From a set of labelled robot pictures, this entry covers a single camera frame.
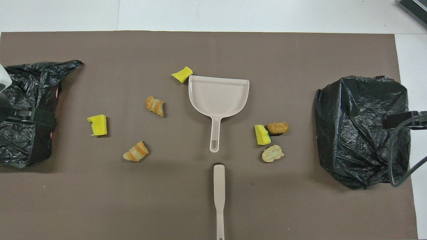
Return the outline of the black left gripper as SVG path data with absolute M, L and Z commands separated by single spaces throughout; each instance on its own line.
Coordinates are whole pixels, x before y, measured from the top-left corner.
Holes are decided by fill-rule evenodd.
M 41 108 L 28 108 L 18 105 L 12 105 L 5 94 L 0 93 L 0 120 L 1 122 L 30 124 L 32 122 L 37 125 L 46 127 L 55 127 L 55 113 Z

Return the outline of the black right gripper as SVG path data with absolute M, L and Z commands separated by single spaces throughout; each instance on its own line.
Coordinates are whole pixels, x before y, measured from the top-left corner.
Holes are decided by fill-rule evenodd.
M 412 117 L 418 117 L 413 121 L 413 130 L 427 129 L 427 111 L 406 111 L 402 113 L 386 115 L 383 120 L 383 129 L 394 129 L 399 124 Z

